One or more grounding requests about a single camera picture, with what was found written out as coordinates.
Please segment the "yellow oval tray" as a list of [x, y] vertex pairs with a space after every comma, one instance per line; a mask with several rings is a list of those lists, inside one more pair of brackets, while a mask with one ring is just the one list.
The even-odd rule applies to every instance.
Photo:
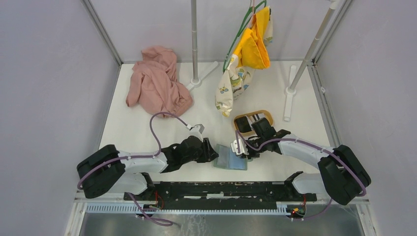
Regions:
[[256, 133], [252, 128], [252, 124], [261, 118], [266, 118], [271, 126], [274, 125], [272, 115], [267, 110], [258, 110], [238, 115], [233, 119], [233, 124], [235, 130], [238, 130], [244, 137], [254, 136]]

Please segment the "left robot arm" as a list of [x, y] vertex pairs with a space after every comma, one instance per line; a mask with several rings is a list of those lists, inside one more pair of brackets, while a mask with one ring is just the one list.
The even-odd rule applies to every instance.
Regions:
[[121, 152], [110, 144], [77, 165], [78, 188], [87, 199], [127, 192], [146, 201], [154, 196], [150, 173], [174, 172], [189, 162], [208, 163], [218, 157], [208, 138], [195, 136], [155, 154]]

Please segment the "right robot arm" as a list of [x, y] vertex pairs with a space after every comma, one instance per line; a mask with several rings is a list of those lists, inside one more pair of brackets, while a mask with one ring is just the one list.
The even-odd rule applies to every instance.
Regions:
[[352, 149], [320, 146], [301, 139], [288, 130], [275, 130], [266, 118], [251, 124], [255, 137], [244, 138], [236, 130], [236, 139], [231, 142], [232, 152], [238, 157], [258, 158], [264, 152], [296, 158], [316, 168], [318, 173], [300, 172], [285, 185], [284, 195], [291, 201], [303, 194], [327, 194], [340, 205], [347, 205], [356, 197], [366, 195], [372, 180]]

